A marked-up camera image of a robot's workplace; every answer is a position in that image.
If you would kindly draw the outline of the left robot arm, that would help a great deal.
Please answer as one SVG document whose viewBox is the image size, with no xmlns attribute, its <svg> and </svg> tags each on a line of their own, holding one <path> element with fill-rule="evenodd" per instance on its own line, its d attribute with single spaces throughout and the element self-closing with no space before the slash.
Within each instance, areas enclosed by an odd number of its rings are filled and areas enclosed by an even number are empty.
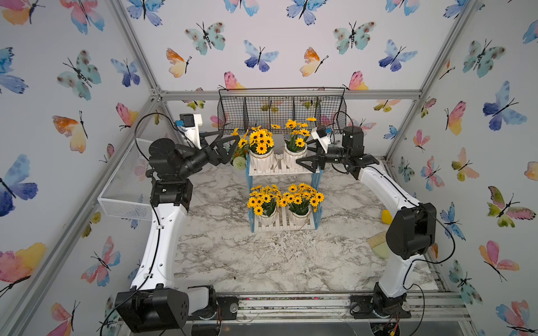
<svg viewBox="0 0 538 336">
<path fill-rule="evenodd" d="M 198 147 L 176 144 L 168 138 L 155 140 L 149 147 L 146 175 L 151 179 L 151 229 L 130 290 L 118 293 L 113 307 L 132 333 L 182 329 L 193 315 L 213 319 L 220 313 L 213 286 L 177 290 L 172 270 L 192 199 L 190 176 L 207 164 L 228 163 L 240 142 L 238 136 L 212 132 L 214 140 L 207 143 L 207 136 L 206 132 L 200 135 Z"/>
</svg>

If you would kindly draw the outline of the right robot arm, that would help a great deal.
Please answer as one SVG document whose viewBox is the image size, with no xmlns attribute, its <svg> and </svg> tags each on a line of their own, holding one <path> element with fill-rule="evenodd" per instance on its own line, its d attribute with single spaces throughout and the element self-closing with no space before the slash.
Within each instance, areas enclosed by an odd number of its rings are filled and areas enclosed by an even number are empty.
<svg viewBox="0 0 538 336">
<path fill-rule="evenodd" d="M 404 191 L 385 171 L 378 159 L 364 150 L 364 133 L 360 127 L 345 127 L 341 146 L 331 145 L 325 126 L 311 131 L 308 142 L 311 156 L 297 163 L 311 172 L 324 170 L 326 164 L 342 164 L 346 173 L 368 187 L 392 216 L 385 234 L 389 258 L 381 279 L 369 295 L 350 298 L 354 319 L 410 318 L 407 292 L 413 287 L 411 272 L 434 245 L 437 210 Z"/>
</svg>

